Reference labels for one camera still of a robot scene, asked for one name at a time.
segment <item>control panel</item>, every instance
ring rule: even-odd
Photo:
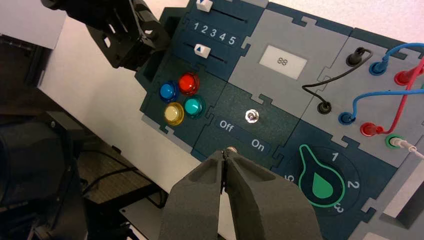
[[[267,0],[191,0],[160,22],[170,48],[136,73],[144,122],[200,161],[234,147],[298,185],[327,240],[422,239],[419,194],[385,209],[422,161],[424,44]]]

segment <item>white wire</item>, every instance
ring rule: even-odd
[[[400,139],[398,137],[394,137],[392,139],[390,139],[390,144],[393,146],[397,146],[397,147],[401,147],[403,149],[408,149],[408,151],[410,153],[414,153],[417,157],[419,157],[420,159],[424,160],[424,155],[421,154],[418,150],[417,147],[410,144],[409,142]]]

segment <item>blue button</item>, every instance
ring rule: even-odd
[[[175,94],[175,88],[169,83],[165,83],[160,88],[160,96],[166,100],[172,99],[174,94]]]

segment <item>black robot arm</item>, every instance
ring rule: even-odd
[[[136,71],[170,44],[169,34],[143,0],[41,0],[87,25],[114,68]]]
[[[216,151],[172,187],[159,240],[216,240],[224,189],[236,239],[322,240],[298,186],[230,149]]]

